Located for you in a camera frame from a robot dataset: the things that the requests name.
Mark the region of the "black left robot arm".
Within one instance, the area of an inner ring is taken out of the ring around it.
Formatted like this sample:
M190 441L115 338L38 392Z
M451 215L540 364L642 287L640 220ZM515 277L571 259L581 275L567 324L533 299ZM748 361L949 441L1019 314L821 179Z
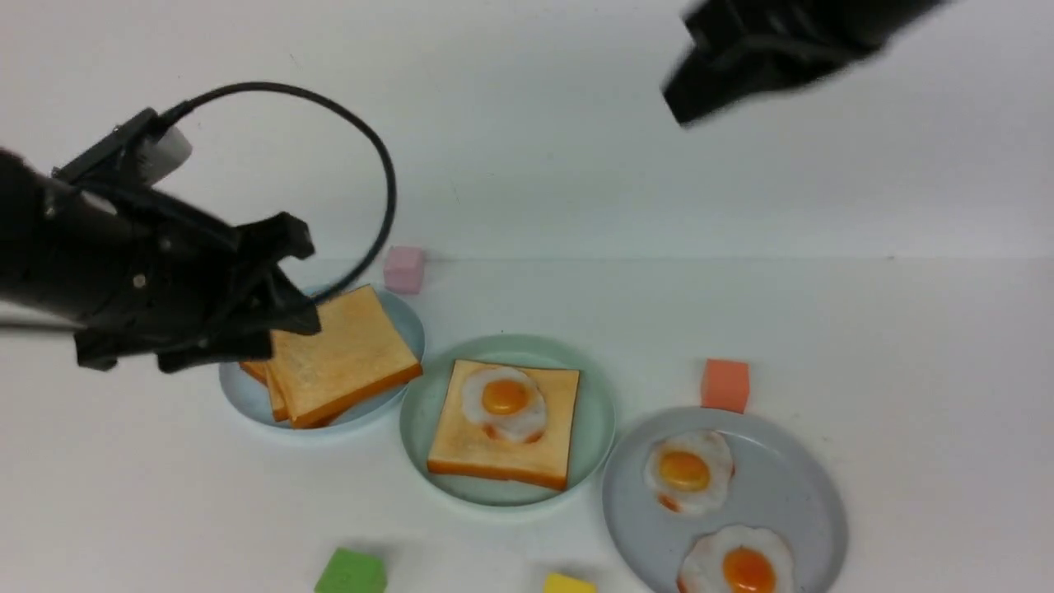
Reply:
M143 354L165 374L266 361L275 331L321 331L319 307L279 266L314 253L300 218L232 226L117 175L42 176L11 152L1 184L2 300L61 320L2 327L72 335L80 367Z

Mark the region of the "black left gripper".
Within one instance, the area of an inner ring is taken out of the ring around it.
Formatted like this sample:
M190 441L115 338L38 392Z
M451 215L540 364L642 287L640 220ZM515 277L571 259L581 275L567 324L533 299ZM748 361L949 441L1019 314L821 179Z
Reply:
M48 311L72 324L77 364L109 371L153 354L159 371L260 362L285 320L286 258L312 258L310 229L287 212L230 226L136 185L48 181Z

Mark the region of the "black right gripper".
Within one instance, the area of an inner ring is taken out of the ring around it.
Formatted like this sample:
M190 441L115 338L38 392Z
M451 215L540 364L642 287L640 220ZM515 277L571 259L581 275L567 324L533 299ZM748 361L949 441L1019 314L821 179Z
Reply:
M682 127L753 96L811 86L882 46L850 31L832 1L701 1L682 23L689 48L663 86Z

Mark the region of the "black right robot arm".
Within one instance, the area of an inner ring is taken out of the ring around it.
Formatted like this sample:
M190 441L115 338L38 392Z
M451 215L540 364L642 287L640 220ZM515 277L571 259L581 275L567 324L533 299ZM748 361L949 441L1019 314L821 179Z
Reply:
M320 1L252 45L380 130L456 259L884 252L906 118L859 71L938 1Z

